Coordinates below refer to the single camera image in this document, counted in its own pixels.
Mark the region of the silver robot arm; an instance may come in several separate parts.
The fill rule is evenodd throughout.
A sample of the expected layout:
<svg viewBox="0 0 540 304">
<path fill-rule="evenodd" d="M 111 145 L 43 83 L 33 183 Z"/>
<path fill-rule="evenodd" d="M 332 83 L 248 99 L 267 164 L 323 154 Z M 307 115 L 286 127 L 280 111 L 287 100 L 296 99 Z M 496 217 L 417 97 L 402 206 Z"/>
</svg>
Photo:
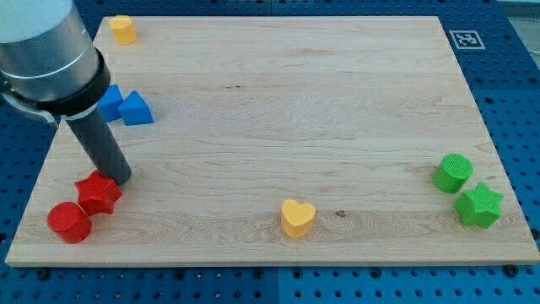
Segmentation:
<svg viewBox="0 0 540 304">
<path fill-rule="evenodd" d="M 15 111 L 55 127 L 89 115 L 109 84 L 74 1 L 1 2 L 1 95 Z"/>
</svg>

